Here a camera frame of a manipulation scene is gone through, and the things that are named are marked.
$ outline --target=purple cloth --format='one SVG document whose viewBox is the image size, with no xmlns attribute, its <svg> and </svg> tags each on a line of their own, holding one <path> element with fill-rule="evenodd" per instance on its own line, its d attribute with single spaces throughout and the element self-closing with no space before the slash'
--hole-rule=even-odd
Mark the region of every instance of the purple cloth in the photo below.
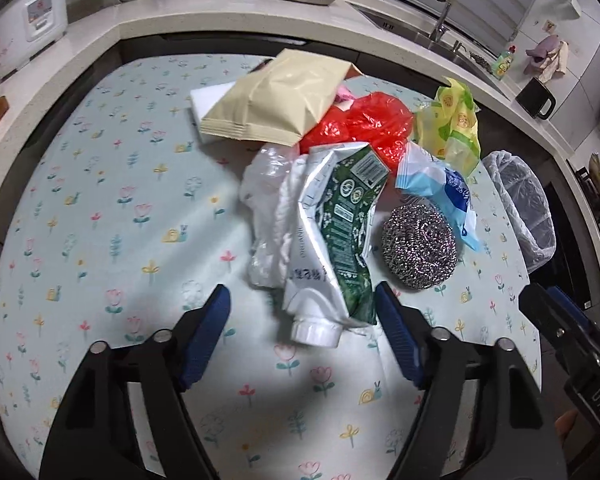
<svg viewBox="0 0 600 480">
<path fill-rule="evenodd" d="M 555 34 L 547 36 L 535 48 L 528 48 L 525 50 L 526 54 L 531 58 L 529 64 L 525 68 L 525 74 L 532 71 L 540 70 L 540 65 L 546 59 L 546 56 L 552 50 L 555 50 L 560 46 L 560 38 Z"/>
</svg>

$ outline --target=floral tablecloth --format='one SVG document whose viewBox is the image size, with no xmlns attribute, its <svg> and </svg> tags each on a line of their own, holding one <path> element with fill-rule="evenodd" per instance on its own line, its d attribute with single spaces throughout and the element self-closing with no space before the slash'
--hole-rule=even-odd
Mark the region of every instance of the floral tablecloth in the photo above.
<svg viewBox="0 0 600 480">
<path fill-rule="evenodd" d="M 237 190 L 258 145 L 201 146 L 192 126 L 190 89 L 235 80 L 261 59 L 191 55 L 120 67 L 40 161 L 0 259 L 0 412 L 32 474 L 90 343 L 140 343 L 202 306 L 216 283 L 229 287 L 232 314 L 204 378 L 184 398 L 221 477 L 379 480 L 390 471 L 420 393 L 400 375 L 381 326 L 343 334 L 337 349 L 289 343 L 280 294 L 246 281 L 250 214 Z M 348 85 L 355 95 L 394 94 L 412 110 L 427 99 L 364 76 Z M 512 338 L 539 381 L 538 333 L 518 311 L 528 277 L 515 236 L 482 165 L 468 183 L 481 252 L 465 251 L 445 283 L 405 290 L 377 247 L 382 221 L 398 205 L 387 188 L 374 222 L 372 277 L 462 339 Z M 137 385 L 130 394 L 145 464 L 160 472 Z M 450 457 L 461 459 L 461 450 Z"/>
</svg>

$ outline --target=white foam block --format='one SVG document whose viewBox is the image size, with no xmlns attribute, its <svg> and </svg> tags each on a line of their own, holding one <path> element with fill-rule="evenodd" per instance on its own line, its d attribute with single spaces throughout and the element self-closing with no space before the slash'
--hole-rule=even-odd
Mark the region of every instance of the white foam block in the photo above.
<svg viewBox="0 0 600 480">
<path fill-rule="evenodd" d="M 205 86 L 196 88 L 190 92 L 191 109 L 193 111 L 193 120 L 198 129 L 198 135 L 202 144 L 210 144 L 223 140 L 224 137 L 215 135 L 207 135 L 200 133 L 200 121 L 209 113 L 209 110 L 224 97 L 224 95 L 235 85 L 235 81 L 231 83 L 223 83 L 221 85 Z"/>
</svg>

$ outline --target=red plastic bag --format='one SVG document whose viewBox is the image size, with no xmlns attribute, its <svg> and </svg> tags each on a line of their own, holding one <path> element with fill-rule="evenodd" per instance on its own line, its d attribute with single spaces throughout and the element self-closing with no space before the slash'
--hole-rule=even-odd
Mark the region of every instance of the red plastic bag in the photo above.
<svg viewBox="0 0 600 480">
<path fill-rule="evenodd" d="M 346 112 L 329 108 L 300 141 L 300 152 L 320 144 L 368 142 L 395 176 L 412 126 L 413 114 L 400 99 L 373 92 L 353 101 Z"/>
</svg>

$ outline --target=white countertop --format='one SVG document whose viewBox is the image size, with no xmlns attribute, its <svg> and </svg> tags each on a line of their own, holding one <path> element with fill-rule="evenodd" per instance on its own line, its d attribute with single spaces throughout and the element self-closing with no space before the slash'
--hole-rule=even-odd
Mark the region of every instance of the white countertop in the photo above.
<svg viewBox="0 0 600 480">
<path fill-rule="evenodd" d="M 389 0 L 353 0 L 418 28 L 417 14 Z M 566 163 L 573 150 L 547 121 L 534 120 L 511 99 L 429 50 L 381 30 L 344 0 L 329 7 L 283 0 L 136 0 L 109 7 L 71 24 L 62 40 L 0 84 L 10 110 L 0 122 L 0 186 L 33 129 L 62 92 L 119 40 L 189 30 L 260 32 L 332 43 L 390 60 L 445 81 L 464 80 L 477 101 L 519 128 L 556 160 L 587 223 L 600 262 L 600 232 L 576 179 Z M 447 33 L 447 41 L 455 39 Z"/>
</svg>

